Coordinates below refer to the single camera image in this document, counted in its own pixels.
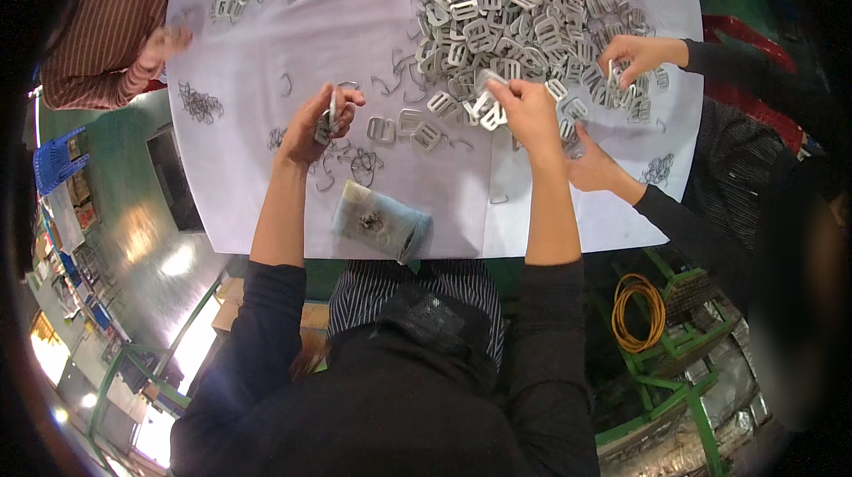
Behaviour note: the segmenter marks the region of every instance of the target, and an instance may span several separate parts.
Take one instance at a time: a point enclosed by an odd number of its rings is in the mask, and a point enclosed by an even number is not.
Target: brown striped shirt
[[[137,59],[165,22],[168,0],[79,0],[67,30],[43,62],[45,104],[51,109],[126,106],[163,71]]]

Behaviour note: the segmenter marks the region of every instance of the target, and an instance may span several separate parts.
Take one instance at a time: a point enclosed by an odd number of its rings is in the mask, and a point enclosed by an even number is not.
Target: coiled orange wire
[[[632,283],[624,284],[631,278],[635,278],[635,280]],[[647,339],[644,341],[631,335],[624,324],[624,306],[634,293],[645,296],[647,308],[651,314],[651,331],[648,332]],[[615,287],[614,301],[615,304],[612,306],[612,332],[615,333],[616,340],[619,341],[624,350],[638,354],[656,344],[666,327],[666,305],[663,303],[663,298],[659,295],[657,287],[639,273],[628,273],[619,280],[619,284]]]

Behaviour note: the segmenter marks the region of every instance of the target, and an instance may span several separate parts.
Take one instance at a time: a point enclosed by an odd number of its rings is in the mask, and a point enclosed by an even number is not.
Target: factory floor
[[[701,0],[701,6],[707,14],[739,17],[761,35],[778,40],[778,19],[768,0]],[[784,46],[807,67],[806,49],[787,42]],[[85,172],[99,217],[86,237],[110,262],[122,290],[112,313],[137,342],[167,346],[229,257],[214,253],[203,234],[178,233],[169,214],[146,150],[146,140],[170,122],[166,91],[141,96],[113,112],[51,111],[44,105],[40,112],[42,141],[86,125],[91,161]],[[190,271],[166,275],[165,261],[187,250],[192,254]],[[487,262],[506,297],[517,294],[521,263]],[[308,294],[328,298],[343,264],[308,261]]]

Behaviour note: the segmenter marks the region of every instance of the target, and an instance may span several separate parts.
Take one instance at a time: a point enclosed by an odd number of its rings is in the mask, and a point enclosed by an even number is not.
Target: wall
[[[42,283],[41,288],[37,291],[33,289],[32,292],[48,322],[53,325],[59,338],[71,352],[69,362],[80,369],[80,372],[95,386],[96,390],[97,387],[101,386],[101,380],[106,375],[109,366],[101,360],[101,355],[106,346],[98,338],[98,335],[86,330],[82,315],[78,315],[70,325],[65,324],[65,311],[59,305],[56,292],[50,286],[54,278],[55,274],[51,271],[48,278]],[[145,400],[133,395],[127,385],[121,381],[120,376],[113,379],[106,398],[122,409],[136,423],[142,423],[142,420],[145,419]]]

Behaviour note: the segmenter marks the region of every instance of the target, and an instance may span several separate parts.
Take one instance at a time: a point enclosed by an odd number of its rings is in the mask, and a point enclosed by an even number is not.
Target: blue plastic chair
[[[82,126],[57,139],[42,143],[32,154],[32,168],[36,172],[36,186],[42,196],[50,194],[63,181],[74,175],[89,162],[89,154],[74,161],[68,155],[68,139],[85,130]]]

